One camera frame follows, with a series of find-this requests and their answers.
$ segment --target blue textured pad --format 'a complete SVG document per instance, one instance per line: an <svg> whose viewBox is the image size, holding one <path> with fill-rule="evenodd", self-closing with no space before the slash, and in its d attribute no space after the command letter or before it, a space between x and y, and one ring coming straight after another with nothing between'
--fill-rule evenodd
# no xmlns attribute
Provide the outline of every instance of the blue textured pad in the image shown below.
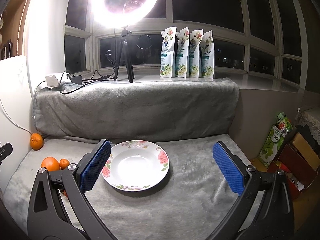
<svg viewBox="0 0 320 240"><path fill-rule="evenodd" d="M212 155L231 190L241 195L244 191L244 178L219 143L214 144Z"/></svg>
<svg viewBox="0 0 320 240"><path fill-rule="evenodd" d="M97 151L91 162L87 165L80 176L80 190L85 193L93 188L104 165L110 157L111 145L105 141Z"/></svg>

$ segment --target metal bolt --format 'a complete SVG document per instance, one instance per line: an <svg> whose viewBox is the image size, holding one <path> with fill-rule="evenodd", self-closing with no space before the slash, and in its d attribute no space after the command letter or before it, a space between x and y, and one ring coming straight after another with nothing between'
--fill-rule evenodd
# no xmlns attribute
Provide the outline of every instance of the metal bolt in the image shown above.
<svg viewBox="0 0 320 240"><path fill-rule="evenodd" d="M39 173L44 173L45 172L45 168L44 167L40 168L38 172Z"/></svg>
<svg viewBox="0 0 320 240"><path fill-rule="evenodd" d="M281 175L281 176L284 175L284 171L283 171L283 170L278 170L277 173L278 173L279 175Z"/></svg>
<svg viewBox="0 0 320 240"><path fill-rule="evenodd" d="M255 166L253 166L253 165L249 165L249 166L247 166L247 169L248 169L248 171L251 171L251 172L254 172L254 171L256 171L257 169L256 169L256 167Z"/></svg>
<svg viewBox="0 0 320 240"><path fill-rule="evenodd" d="M69 171L73 171L76 167L77 167L77 166L72 163L72 164L70 164L70 165L68 166L68 170L69 170Z"/></svg>

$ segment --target refill bag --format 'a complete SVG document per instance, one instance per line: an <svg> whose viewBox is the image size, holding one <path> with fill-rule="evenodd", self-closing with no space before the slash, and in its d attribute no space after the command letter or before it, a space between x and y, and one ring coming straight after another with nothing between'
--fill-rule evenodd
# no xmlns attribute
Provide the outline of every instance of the refill bag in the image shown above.
<svg viewBox="0 0 320 240"><path fill-rule="evenodd" d="M172 78L175 69L174 41L177 27L170 27L161 32L163 37L161 50L160 76Z"/></svg>
<svg viewBox="0 0 320 240"><path fill-rule="evenodd" d="M212 30L203 34L203 39L200 43L202 52L202 76L213 79L214 72L214 43Z"/></svg>
<svg viewBox="0 0 320 240"><path fill-rule="evenodd" d="M189 49L189 73L190 77L201 77L201 61L200 61L200 42L202 41L203 30L196 30L190 34Z"/></svg>
<svg viewBox="0 0 320 240"><path fill-rule="evenodd" d="M176 32L178 37L178 51L176 57L176 77L189 76L189 28Z"/></svg>

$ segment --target plate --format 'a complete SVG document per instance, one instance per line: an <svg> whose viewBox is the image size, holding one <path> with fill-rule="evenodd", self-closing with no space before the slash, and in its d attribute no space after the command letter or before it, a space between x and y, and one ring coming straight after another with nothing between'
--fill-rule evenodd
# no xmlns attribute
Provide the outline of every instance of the plate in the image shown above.
<svg viewBox="0 0 320 240"><path fill-rule="evenodd" d="M169 170L169 158L158 145L147 141L127 141L111 148L101 171L112 187L142 191L157 185Z"/></svg>

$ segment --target window frame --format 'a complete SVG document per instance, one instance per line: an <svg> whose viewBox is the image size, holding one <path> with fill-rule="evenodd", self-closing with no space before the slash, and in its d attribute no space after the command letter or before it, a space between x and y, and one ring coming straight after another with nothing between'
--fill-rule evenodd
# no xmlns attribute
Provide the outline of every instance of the window frame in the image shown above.
<svg viewBox="0 0 320 240"><path fill-rule="evenodd" d="M307 70L308 70L308 44L307 44L307 35L306 27L304 23L304 18L302 10L298 0L292 0L296 9L300 36L301 36L301 50L302 56L298 57L295 55L288 55L283 53L283 34L282 34L282 24L279 13L279 8L276 0L269 0L272 20L274 25L274 38L275 45L264 41L260 38L257 38L251 35L250 31L250 16L247 0L240 0L243 22L244 22L244 33L227 29L224 27L189 22L189 21L174 21L173 20L173 11L172 11L172 0L166 0L166 18L148 18L142 19L140 22L135 23L129 26L129 30L132 32L132 35L139 34L159 34L162 30L170 27L176 26L177 30L185 28L188 26L190 30L204 29L209 31L212 29L213 38L222 41L228 41L235 44L244 45L244 68L243 69L233 69L226 67L215 67L218 71L232 72L232 73L248 73L249 75L257 75L262 77L267 77L273 79L275 84L278 81L285 82L287 84L298 86L299 88L304 89L307 79ZM121 28L116 28L116 37L120 37ZM105 28L101 24L94 21L93 14L91 12L90 2L88 3L87 8L87 19L86 19L86 28L85 31L79 30L70 26L65 25L65 34L85 38L85 50L86 50L86 71L93 72L95 70L107 71L111 67L101 68L100 62L100 40L105 38L114 37L113 28ZM250 62L250 49L254 48L262 52L268 53L275 57L275 66L274 74L264 74L259 72L249 71L249 62ZM282 78L283 71L283 58L289 58L301 61L301 74L300 74L300 84L285 80ZM145 65L134 65L134 67L141 67ZM150 67L160 66L160 65L148 65Z"/></svg>

